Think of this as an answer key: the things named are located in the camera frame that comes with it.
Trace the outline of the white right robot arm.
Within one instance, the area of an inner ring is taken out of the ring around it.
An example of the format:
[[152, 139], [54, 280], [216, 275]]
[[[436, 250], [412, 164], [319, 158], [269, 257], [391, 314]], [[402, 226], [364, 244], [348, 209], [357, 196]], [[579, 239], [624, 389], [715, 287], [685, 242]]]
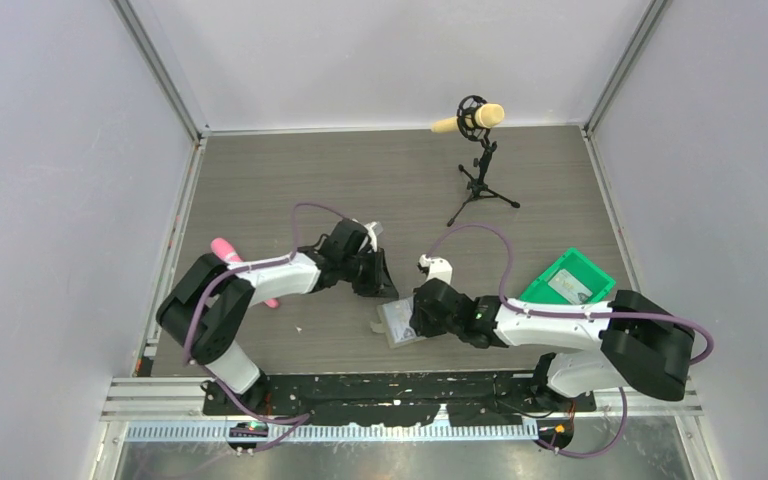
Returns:
[[609, 301], [535, 304], [470, 297], [440, 279], [415, 291], [410, 326], [420, 337], [451, 334], [475, 348], [540, 345], [531, 397], [544, 410], [593, 390], [625, 388], [662, 401], [683, 399], [696, 331], [642, 294]]

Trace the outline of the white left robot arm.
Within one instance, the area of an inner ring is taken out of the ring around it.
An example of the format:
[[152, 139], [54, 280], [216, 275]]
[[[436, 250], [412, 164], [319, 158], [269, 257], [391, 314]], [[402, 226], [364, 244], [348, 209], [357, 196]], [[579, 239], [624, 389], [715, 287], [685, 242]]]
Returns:
[[187, 362], [212, 374], [209, 395], [244, 414], [263, 412], [267, 376], [236, 341], [245, 314], [267, 300], [340, 282], [360, 297], [397, 298], [373, 224], [342, 219], [315, 244], [258, 262], [204, 254], [162, 301], [155, 321], [183, 348]]

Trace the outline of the card inside green bin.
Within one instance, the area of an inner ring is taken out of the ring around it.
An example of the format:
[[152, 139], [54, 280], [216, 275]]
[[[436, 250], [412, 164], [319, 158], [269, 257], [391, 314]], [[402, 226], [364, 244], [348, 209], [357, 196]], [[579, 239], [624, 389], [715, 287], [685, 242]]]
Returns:
[[558, 270], [548, 285], [568, 303], [580, 305], [589, 303], [593, 292], [566, 269]]

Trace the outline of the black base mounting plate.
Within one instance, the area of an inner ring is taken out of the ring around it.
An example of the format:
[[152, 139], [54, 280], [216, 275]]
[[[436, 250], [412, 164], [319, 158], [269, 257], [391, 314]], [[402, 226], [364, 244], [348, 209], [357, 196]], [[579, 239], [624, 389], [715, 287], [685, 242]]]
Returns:
[[556, 396], [529, 371], [264, 375], [239, 405], [212, 380], [200, 388], [206, 416], [249, 408], [279, 419], [304, 416], [315, 426], [426, 426], [441, 411], [457, 426], [506, 426], [525, 417], [596, 409], [592, 396]]

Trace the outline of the pink cylindrical toy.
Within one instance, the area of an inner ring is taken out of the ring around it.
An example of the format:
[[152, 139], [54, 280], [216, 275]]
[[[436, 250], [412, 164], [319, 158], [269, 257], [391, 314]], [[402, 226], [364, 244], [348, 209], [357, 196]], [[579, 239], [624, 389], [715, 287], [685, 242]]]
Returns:
[[229, 268], [240, 267], [244, 260], [226, 239], [217, 237], [210, 243], [212, 253], [222, 260]]

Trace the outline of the green plastic bin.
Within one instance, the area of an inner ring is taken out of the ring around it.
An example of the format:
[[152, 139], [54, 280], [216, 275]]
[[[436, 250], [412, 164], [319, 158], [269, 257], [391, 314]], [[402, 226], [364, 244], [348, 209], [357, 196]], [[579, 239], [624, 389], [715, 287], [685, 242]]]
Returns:
[[605, 299], [616, 281], [578, 249], [571, 247], [519, 296], [523, 302], [581, 305]]

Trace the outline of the black tripod microphone stand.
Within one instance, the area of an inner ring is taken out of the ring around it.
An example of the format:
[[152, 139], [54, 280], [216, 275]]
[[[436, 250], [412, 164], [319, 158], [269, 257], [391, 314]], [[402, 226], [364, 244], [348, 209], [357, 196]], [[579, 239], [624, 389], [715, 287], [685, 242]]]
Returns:
[[[468, 108], [475, 108], [479, 105], [488, 103], [489, 102], [486, 99], [479, 95], [469, 95], [460, 101], [456, 115], [462, 113]], [[464, 165], [458, 165], [459, 172], [465, 174], [468, 178], [466, 190], [469, 191], [469, 196], [463, 201], [455, 214], [448, 220], [446, 224], [447, 227], [454, 225], [460, 213], [469, 203], [479, 200], [500, 199], [506, 202], [512, 208], [519, 209], [521, 207], [519, 202], [511, 200], [510, 198], [491, 189], [485, 181], [485, 177], [489, 171], [490, 163], [497, 149], [497, 142], [491, 141], [489, 138], [492, 129], [470, 129], [458, 131], [463, 138], [471, 142], [478, 143], [482, 147], [483, 151], [481, 156], [475, 158], [473, 161], [473, 166], [478, 168], [478, 174], [476, 176], [470, 174]]]

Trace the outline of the yellow foam microphone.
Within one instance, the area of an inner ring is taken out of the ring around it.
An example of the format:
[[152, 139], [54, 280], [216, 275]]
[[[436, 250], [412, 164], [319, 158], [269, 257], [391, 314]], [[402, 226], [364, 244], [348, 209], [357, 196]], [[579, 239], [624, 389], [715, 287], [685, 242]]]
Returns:
[[468, 108], [454, 117], [434, 122], [433, 133], [450, 133], [470, 129], [492, 129], [505, 118], [505, 110], [500, 104], [488, 103], [475, 108]]

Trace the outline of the aluminium frame rail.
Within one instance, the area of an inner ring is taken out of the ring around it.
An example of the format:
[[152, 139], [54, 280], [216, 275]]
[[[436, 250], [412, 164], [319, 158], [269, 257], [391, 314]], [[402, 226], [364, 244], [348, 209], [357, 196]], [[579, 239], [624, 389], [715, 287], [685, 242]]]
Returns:
[[489, 422], [477, 426], [456, 424], [454, 408], [446, 403], [432, 407], [421, 420], [406, 426], [387, 426], [382, 421], [370, 426], [356, 422], [338, 426], [304, 425], [293, 430], [286, 425], [269, 426], [244, 415], [209, 417], [201, 412], [205, 399], [196, 378], [124, 378], [111, 384], [102, 409], [104, 422], [125, 424], [122, 437], [136, 442], [227, 442], [242, 448], [246, 442], [268, 443], [278, 438], [286, 443], [313, 442], [422, 442], [535, 440], [550, 429], [550, 420], [562, 420], [561, 413], [538, 414], [530, 418], [521, 413], [502, 425]]

